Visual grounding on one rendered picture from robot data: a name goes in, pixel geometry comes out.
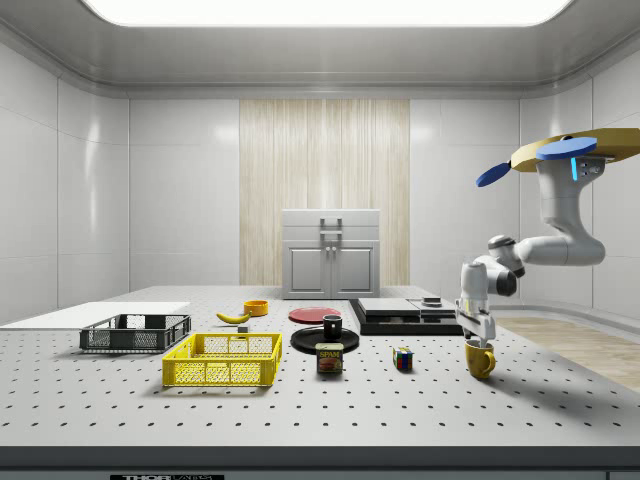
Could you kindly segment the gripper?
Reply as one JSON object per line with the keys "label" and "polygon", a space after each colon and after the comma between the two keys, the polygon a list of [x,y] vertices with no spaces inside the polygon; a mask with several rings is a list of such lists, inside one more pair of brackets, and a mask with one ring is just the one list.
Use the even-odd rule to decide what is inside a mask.
{"label": "gripper", "polygon": [[487,300],[459,298],[455,301],[456,321],[463,328],[466,339],[479,338],[481,348],[496,338],[496,322],[488,311]]}

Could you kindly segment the yellow mug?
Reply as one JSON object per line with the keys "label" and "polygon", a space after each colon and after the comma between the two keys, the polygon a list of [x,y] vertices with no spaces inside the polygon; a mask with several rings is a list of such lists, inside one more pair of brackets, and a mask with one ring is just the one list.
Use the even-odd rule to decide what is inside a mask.
{"label": "yellow mug", "polygon": [[491,343],[482,347],[479,340],[468,339],[465,341],[465,356],[470,374],[477,379],[487,379],[496,366]]}

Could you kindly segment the black stove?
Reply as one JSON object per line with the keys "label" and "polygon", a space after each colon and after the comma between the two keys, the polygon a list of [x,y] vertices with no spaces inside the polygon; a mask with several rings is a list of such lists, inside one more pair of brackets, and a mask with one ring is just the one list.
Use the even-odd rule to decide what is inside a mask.
{"label": "black stove", "polygon": [[350,300],[363,335],[462,335],[455,306],[440,298]]}

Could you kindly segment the flat-sided can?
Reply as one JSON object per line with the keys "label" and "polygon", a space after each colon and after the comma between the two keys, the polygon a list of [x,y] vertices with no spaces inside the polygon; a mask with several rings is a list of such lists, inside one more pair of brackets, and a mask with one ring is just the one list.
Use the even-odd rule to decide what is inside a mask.
{"label": "flat-sided can", "polygon": [[315,345],[317,372],[320,374],[341,374],[344,369],[344,345],[338,342],[317,343]]}

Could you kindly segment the white cabinet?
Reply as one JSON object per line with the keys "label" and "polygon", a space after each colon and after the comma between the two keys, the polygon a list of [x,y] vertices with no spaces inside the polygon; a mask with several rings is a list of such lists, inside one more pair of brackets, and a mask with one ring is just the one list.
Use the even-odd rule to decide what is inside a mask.
{"label": "white cabinet", "polygon": [[377,297],[379,214],[378,209],[284,209],[283,297]]}

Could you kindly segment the red plate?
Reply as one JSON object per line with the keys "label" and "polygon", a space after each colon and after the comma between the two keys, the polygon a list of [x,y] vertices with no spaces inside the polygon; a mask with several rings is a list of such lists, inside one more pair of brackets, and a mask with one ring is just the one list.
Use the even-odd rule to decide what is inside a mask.
{"label": "red plate", "polygon": [[289,312],[288,318],[305,325],[322,324],[327,315],[341,316],[341,312],[328,307],[303,307]]}

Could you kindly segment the black plate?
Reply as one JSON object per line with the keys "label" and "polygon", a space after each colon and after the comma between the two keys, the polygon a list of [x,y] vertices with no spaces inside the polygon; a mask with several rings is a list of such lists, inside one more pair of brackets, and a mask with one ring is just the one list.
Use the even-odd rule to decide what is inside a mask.
{"label": "black plate", "polygon": [[338,338],[329,338],[325,336],[324,328],[320,326],[303,328],[291,335],[291,345],[296,350],[306,354],[314,355],[317,343],[341,343],[344,347],[344,352],[348,353],[358,347],[359,336],[355,332],[343,328]]}

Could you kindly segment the yellow basket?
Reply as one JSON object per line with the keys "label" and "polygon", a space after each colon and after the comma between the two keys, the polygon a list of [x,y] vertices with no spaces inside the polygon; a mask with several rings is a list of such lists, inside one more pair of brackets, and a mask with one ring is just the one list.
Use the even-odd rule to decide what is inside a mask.
{"label": "yellow basket", "polygon": [[194,333],[162,358],[165,386],[270,386],[280,333]]}

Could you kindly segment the dark grey basket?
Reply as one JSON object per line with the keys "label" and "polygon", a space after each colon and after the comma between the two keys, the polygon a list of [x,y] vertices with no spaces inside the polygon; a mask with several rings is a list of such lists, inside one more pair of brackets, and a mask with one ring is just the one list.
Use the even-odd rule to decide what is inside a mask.
{"label": "dark grey basket", "polygon": [[80,348],[96,352],[164,352],[191,330],[191,316],[119,314],[80,331]]}

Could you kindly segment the white board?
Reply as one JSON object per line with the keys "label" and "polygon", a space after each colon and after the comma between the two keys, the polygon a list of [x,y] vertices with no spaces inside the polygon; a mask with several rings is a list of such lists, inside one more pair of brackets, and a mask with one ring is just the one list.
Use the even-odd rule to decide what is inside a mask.
{"label": "white board", "polygon": [[82,329],[118,314],[171,314],[189,302],[89,302],[0,326],[0,329]]}

